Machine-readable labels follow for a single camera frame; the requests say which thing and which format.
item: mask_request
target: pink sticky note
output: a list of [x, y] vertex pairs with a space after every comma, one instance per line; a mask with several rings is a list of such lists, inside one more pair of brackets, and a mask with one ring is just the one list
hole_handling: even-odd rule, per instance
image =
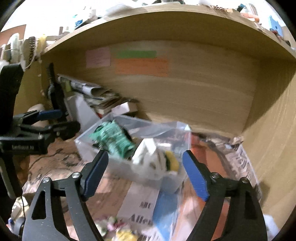
[[96, 68], [111, 65], [109, 47], [87, 50], [85, 52], [85, 58], [87, 68]]

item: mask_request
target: blue gripper pad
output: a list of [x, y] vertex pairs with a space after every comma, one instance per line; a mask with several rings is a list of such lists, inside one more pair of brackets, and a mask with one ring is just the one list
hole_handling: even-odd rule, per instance
[[196, 195], [206, 202], [210, 196], [207, 190], [207, 181], [194, 162], [197, 161], [196, 158], [192, 153], [190, 155], [189, 152], [191, 153], [191, 151], [185, 151], [183, 153], [183, 166], [189, 176]]
[[59, 119], [63, 115], [61, 110], [47, 110], [47, 111], [40, 111], [37, 120], [38, 121], [45, 121], [45, 120], [54, 120]]
[[103, 177], [103, 174], [108, 166], [108, 162], [109, 162], [108, 153], [106, 151], [104, 151], [102, 153], [102, 155], [100, 155], [100, 152], [99, 152], [92, 162], [87, 163], [84, 166], [84, 168], [88, 168], [88, 167], [91, 168], [87, 178], [85, 179], [85, 183], [84, 183], [83, 196], [85, 198], [90, 198], [95, 194], [96, 189], [98, 188], [98, 185], [99, 185], [99, 183]]

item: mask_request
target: wooden shelf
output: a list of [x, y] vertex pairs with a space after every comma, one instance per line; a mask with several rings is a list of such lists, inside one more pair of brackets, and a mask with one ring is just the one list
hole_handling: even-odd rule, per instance
[[206, 6], [151, 5], [98, 19], [59, 39], [47, 52], [86, 50], [136, 40], [178, 40], [209, 44], [257, 59], [296, 61], [296, 53], [272, 32], [234, 12]]

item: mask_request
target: metal screw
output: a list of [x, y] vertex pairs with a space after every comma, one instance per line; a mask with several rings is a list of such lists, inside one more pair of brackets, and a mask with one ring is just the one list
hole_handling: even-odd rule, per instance
[[241, 180], [242, 180], [243, 183], [248, 183], [249, 182], [249, 179], [247, 179], [246, 177], [242, 177]]
[[80, 176], [80, 172], [74, 172], [72, 173], [73, 178], [78, 178]]
[[212, 178], [217, 179], [220, 177], [219, 173], [217, 173], [217, 172], [212, 172], [211, 174], [212, 174]]
[[43, 182], [43, 183], [48, 183], [48, 182], [49, 182], [49, 177], [45, 177], [45, 178], [43, 178], [42, 182]]

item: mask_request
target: blue clamp handle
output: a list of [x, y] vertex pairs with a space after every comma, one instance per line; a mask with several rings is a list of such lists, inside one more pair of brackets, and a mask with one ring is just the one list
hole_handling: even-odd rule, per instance
[[54, 120], [59, 119], [63, 115], [61, 110], [47, 110], [47, 111], [40, 111], [37, 120], [38, 121], [46, 121], [46, 120]]
[[209, 198], [208, 187], [210, 185], [210, 171], [205, 164], [200, 163], [190, 150], [183, 153], [183, 166], [188, 174], [193, 189], [203, 201]]

